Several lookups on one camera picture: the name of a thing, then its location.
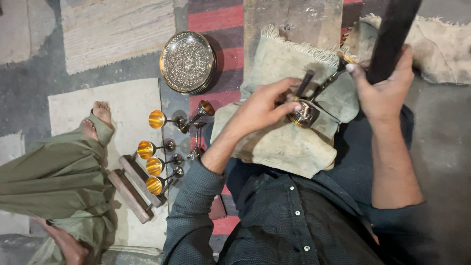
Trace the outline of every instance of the silver plate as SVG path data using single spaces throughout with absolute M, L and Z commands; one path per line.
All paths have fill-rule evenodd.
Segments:
M 183 31 L 167 42 L 160 56 L 160 71 L 165 82 L 182 94 L 203 90 L 215 72 L 215 53 L 200 34 Z

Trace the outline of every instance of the concrete floor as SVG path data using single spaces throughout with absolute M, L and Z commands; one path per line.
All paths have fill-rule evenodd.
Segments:
M 160 53 L 124 60 L 73 76 L 65 71 L 59 1 L 48 0 L 55 12 L 57 26 L 46 39 L 40 55 L 22 63 L 0 66 L 0 136 L 25 134 L 28 150 L 34 142 L 50 136 L 48 95 L 140 78 L 160 77 Z M 420 15 L 443 17 L 445 21 L 469 23 L 469 0 L 424 0 Z M 176 0 L 177 30 L 187 27 L 187 4 Z M 161 82 L 162 109 L 168 116 L 177 111 L 188 113 L 187 97 L 172 102 L 171 90 Z M 417 77 L 407 105 L 415 113 L 416 127 L 412 158 L 417 176 L 430 204 L 435 235 L 444 264 L 471 264 L 471 87 L 433 85 Z M 186 135 L 164 128 L 165 137 L 185 143 Z M 0 263 L 25 264 L 40 237 L 17 235 L 0 237 Z M 157 264 L 159 257 L 106 252 L 105 264 Z

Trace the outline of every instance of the wooden plank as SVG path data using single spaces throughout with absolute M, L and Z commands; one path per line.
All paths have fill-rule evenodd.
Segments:
M 165 203 L 167 198 L 163 195 L 152 195 L 146 187 L 146 180 L 148 178 L 144 170 L 136 163 L 136 161 L 131 160 L 130 155 L 121 156 L 119 162 L 126 170 L 127 177 L 136 185 L 138 189 L 145 194 L 146 198 L 154 205 L 154 207 L 159 207 Z
M 244 76 L 252 70 L 260 31 L 275 25 L 287 40 L 340 46 L 342 0 L 244 0 Z
M 146 212 L 147 203 L 126 177 L 120 177 L 118 175 L 118 170 L 119 169 L 115 169 L 111 171 L 110 174 L 108 174 L 108 179 L 119 194 L 121 194 L 121 197 L 128 204 L 129 208 L 131 208 L 141 224 L 145 224 L 154 216 L 154 213 L 152 211 Z

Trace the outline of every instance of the green cloth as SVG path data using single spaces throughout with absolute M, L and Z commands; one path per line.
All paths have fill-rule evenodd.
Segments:
M 27 154 L 0 166 L 0 209 L 50 219 L 93 247 L 85 264 L 99 261 L 111 222 L 104 216 L 113 186 L 101 168 L 114 130 L 90 114 L 98 141 L 82 134 L 83 123 L 68 133 L 43 140 Z M 30 264 L 66 264 L 48 238 Z

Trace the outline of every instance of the shirt sleeve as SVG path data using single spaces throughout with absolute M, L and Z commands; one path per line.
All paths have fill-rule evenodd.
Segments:
M 388 256 L 404 264 L 440 264 L 427 203 L 370 211 L 373 232 Z
M 167 217 L 162 264 L 214 264 L 209 239 L 214 228 L 208 214 L 225 177 L 193 162 Z

